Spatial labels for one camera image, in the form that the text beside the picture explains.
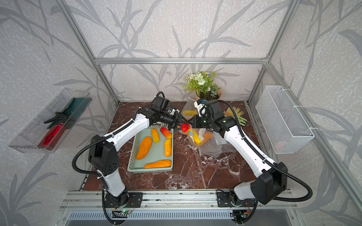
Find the clear zip-top bag blue zipper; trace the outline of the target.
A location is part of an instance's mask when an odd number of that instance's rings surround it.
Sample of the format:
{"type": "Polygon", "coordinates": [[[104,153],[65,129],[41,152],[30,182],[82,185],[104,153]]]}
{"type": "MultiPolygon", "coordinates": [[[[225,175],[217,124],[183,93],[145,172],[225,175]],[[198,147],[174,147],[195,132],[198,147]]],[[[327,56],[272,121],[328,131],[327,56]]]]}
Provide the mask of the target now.
{"type": "MultiPolygon", "coordinates": [[[[192,139],[192,135],[191,135],[191,130],[190,130],[190,132],[187,132],[187,133],[183,133],[184,135],[186,135],[187,136],[187,139],[189,140],[189,142],[191,143],[191,145],[192,146],[194,146],[194,147],[196,147],[197,148],[197,150],[199,151],[199,146],[197,146],[197,145],[195,145],[195,143],[194,143],[194,141],[193,141],[193,139],[192,139]]],[[[199,134],[199,139],[200,139],[200,141],[202,141],[204,138],[202,137],[202,135],[206,132],[206,131],[208,131],[208,130],[206,130],[206,129],[195,129],[197,132],[198,132],[198,134],[199,134]]]]}

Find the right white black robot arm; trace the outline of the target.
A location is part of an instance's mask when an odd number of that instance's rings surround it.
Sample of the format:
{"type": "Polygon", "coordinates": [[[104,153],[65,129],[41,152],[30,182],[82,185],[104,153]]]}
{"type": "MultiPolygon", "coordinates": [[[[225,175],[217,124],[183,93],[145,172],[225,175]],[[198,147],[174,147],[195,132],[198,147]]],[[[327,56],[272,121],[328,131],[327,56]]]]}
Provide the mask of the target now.
{"type": "Polygon", "coordinates": [[[188,124],[196,129],[212,129],[218,132],[240,153],[253,171],[256,180],[235,186],[233,191],[240,200],[256,199],[262,204],[271,200],[282,202],[304,202],[313,196],[311,187],[304,181],[288,173],[283,163],[276,163],[265,155],[249,139],[241,129],[239,122],[227,116],[213,121],[210,117],[193,116],[188,124]],[[284,198],[278,195],[285,191],[287,180],[291,179],[307,190],[307,194],[299,198],[284,198]]]}

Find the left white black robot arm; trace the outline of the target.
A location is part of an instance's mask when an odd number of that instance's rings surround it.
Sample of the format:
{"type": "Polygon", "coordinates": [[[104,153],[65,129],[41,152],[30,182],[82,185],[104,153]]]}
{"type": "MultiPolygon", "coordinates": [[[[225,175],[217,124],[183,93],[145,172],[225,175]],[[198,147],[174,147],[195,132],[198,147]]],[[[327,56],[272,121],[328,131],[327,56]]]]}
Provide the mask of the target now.
{"type": "Polygon", "coordinates": [[[104,136],[96,135],[91,143],[81,149],[72,160],[72,168],[81,174],[95,175],[101,179],[106,191],[114,198],[127,194],[121,179],[118,167],[120,164],[118,151],[137,133],[150,125],[162,122],[171,129],[175,129],[183,122],[182,115],[177,110],[154,111],[147,108],[139,109],[134,117],[115,131],[104,136]],[[77,167],[76,162],[80,155],[89,149],[88,161],[96,171],[83,170],[77,167]]]}

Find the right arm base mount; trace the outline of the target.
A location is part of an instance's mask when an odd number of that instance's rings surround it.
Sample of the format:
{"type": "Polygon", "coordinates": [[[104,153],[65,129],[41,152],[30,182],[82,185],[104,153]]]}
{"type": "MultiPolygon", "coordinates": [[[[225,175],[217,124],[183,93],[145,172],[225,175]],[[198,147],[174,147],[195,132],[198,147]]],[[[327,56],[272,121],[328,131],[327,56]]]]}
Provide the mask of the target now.
{"type": "Polygon", "coordinates": [[[226,207],[254,207],[256,203],[256,199],[239,199],[233,192],[226,192],[224,190],[217,189],[216,190],[216,199],[218,207],[226,208],[226,207]]]}

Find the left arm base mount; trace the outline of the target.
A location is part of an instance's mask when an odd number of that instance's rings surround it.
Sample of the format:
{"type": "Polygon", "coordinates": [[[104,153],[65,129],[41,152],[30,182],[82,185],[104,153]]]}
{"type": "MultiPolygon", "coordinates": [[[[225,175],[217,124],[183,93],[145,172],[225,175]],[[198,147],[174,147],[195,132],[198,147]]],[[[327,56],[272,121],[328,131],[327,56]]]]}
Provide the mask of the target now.
{"type": "Polygon", "coordinates": [[[105,208],[140,208],[142,198],[143,193],[141,192],[123,192],[118,197],[113,197],[108,192],[106,192],[103,206],[105,206],[105,208]]]}

